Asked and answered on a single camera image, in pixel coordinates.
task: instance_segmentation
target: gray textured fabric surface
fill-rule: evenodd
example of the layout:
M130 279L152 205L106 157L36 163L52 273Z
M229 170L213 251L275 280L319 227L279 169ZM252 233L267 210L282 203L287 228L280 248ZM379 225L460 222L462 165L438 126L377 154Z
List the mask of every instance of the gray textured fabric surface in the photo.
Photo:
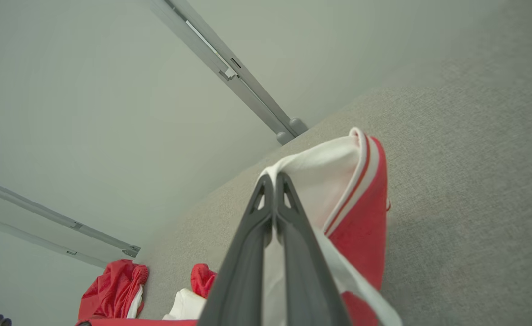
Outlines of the gray textured fabric surface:
M387 153L382 293L406 324L532 324L532 1L510 2L444 60L406 67L160 230L141 318L169 312L191 267L216 270L259 172L359 126Z

